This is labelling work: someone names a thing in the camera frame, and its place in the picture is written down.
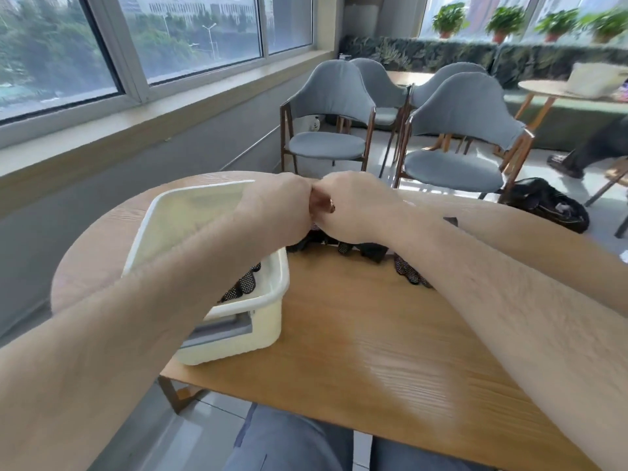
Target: green plant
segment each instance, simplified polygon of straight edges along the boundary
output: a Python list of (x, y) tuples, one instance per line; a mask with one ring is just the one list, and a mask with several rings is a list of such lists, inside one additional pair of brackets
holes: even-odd
[(516, 33), (523, 28), (525, 11), (520, 6), (500, 6), (486, 25), (486, 32)]
[(593, 32), (593, 38), (603, 43), (628, 29), (628, 10), (614, 8), (591, 13), (580, 18), (580, 26)]
[(442, 6), (432, 20), (432, 27), (439, 33), (460, 31), (465, 27), (465, 4), (460, 2)]
[(579, 10), (561, 10), (550, 13), (543, 18), (535, 27), (535, 31), (548, 34), (565, 34), (578, 27)]

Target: gray chair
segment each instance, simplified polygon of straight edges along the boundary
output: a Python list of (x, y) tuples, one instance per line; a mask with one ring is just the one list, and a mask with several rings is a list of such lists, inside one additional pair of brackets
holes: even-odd
[[(438, 71), (434, 73), (434, 75), (427, 81), (425, 84), (421, 84), (419, 86), (413, 85), (410, 90), (410, 110), (418, 109), (420, 106), (425, 104), (428, 99), (436, 92), (436, 89), (440, 87), (440, 85), (448, 78), (453, 75), (460, 73), (483, 73), (487, 74), (486, 69), (484, 69), (479, 64), (475, 64), (474, 62), (452, 62), (446, 66), (443, 66)], [(431, 150), (436, 150), (444, 146), (445, 150), (449, 150), (449, 142), (451, 140), (451, 136), (445, 137), (444, 135), (439, 133), (438, 141), (433, 147), (430, 147)], [(462, 139), (459, 144), (459, 148), (464, 142), (465, 139)], [(393, 159), (393, 164), (398, 160), (397, 158), (398, 151), (395, 150), (395, 157)]]
[[(312, 71), (305, 85), (283, 103), (279, 111), (281, 171), (285, 171), (286, 155), (292, 155), (295, 173), (298, 173), (297, 156), (331, 161), (360, 161), (362, 170), (366, 170), (375, 125), (375, 103), (366, 91), (356, 65), (341, 60), (321, 62)], [(335, 114), (340, 118), (365, 123), (366, 140), (333, 132), (294, 134), (294, 118), (324, 114)], [(289, 141), (286, 145), (287, 130)]]
[[(486, 141), (507, 152), (499, 167), (476, 156), (443, 150), (406, 153), (411, 135), (439, 132)], [(525, 124), (508, 112), (503, 89), (495, 78), (483, 73), (453, 75), (408, 118), (394, 187), (398, 188), (401, 178), (409, 178), (429, 185), (482, 193), (480, 198), (487, 193), (505, 193), (528, 157), (532, 139)], [(504, 185), (502, 173), (511, 161), (514, 163)]]
[[(404, 114), (408, 108), (410, 90), (407, 87), (397, 86), (393, 83), (388, 77), (386, 69), (375, 60), (356, 58), (350, 62), (355, 64), (362, 73), (364, 86), (377, 107), (375, 125), (391, 128), (391, 136), (390, 139), (388, 139), (386, 155), (384, 156), (382, 169), (379, 172), (381, 178), (384, 165), (388, 158), (388, 151), (393, 143), (393, 137), (401, 130), (401, 126), (403, 125)], [(400, 136), (397, 136), (395, 151), (397, 151), (399, 138)]]

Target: black backpack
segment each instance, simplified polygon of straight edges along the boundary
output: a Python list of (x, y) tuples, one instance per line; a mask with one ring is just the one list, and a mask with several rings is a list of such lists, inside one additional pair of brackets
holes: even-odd
[(516, 181), (505, 196), (504, 205), (553, 221), (576, 233), (584, 233), (589, 226), (585, 207), (542, 178)]

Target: black pants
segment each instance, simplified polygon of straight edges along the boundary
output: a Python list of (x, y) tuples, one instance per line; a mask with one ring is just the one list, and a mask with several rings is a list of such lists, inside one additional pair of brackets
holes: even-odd
[(569, 169), (584, 170), (604, 159), (628, 155), (628, 115), (603, 127), (582, 146), (572, 150), (563, 160)]

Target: tile floor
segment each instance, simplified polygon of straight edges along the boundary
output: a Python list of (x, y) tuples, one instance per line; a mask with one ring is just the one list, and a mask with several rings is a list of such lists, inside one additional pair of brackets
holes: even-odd
[[(357, 129), (356, 135), (364, 135)], [(388, 134), (375, 132), (371, 161), (368, 170), (379, 174)], [(418, 137), (411, 142), (411, 148), (420, 148), (432, 144), (433, 138)], [(480, 142), (472, 146), (470, 154), (480, 155), (492, 162), (497, 158), (490, 155), (486, 145)], [(611, 161), (594, 165), (587, 170), (583, 181), (565, 178), (547, 167), (545, 160), (550, 154), (546, 150), (533, 150), (523, 167), (519, 178), (540, 176), (570, 197), (584, 202), (605, 182), (604, 171)], [(337, 162), (332, 167), (328, 161), (308, 161), (299, 159), (300, 173), (319, 178), (330, 171), (359, 169), (359, 164)], [(384, 170), (382, 181), (389, 183), (390, 168)], [(418, 182), (403, 182), (402, 188), (428, 189), (434, 193), (447, 195), (469, 195), (459, 191), (438, 191)], [(628, 256), (628, 238), (617, 239), (614, 231), (621, 220), (628, 214), (626, 189), (621, 186), (611, 188), (595, 205), (589, 209), (591, 228), (586, 233), (601, 246), (612, 253)], [(231, 452), (238, 430), (244, 422), (250, 403), (237, 398), (210, 392), (187, 408), (180, 416), (174, 417), (161, 436), (150, 446), (137, 471), (219, 471)], [(370, 435), (356, 432), (354, 471), (364, 471), (369, 467), (371, 449)]]

